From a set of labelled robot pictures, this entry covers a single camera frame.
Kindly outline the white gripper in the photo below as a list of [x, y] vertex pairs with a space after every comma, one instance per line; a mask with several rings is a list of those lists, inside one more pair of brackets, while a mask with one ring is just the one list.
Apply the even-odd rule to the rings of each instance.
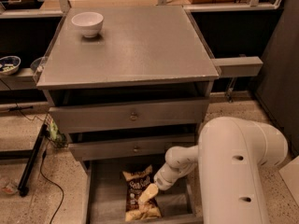
[[151, 183], [142, 192], [138, 199], [139, 204], [144, 204], [154, 198], [159, 190], [170, 189], [178, 180], [178, 176], [169, 170], [160, 169], [154, 176], [154, 183]]

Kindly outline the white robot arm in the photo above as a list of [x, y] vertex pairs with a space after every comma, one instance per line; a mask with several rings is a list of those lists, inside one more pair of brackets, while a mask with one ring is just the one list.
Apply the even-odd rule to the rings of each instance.
[[204, 224], [270, 224], [258, 168], [282, 163], [288, 152], [275, 127], [219, 117], [202, 128], [193, 147], [171, 147], [154, 182], [141, 194], [139, 210], [160, 190], [199, 169]]

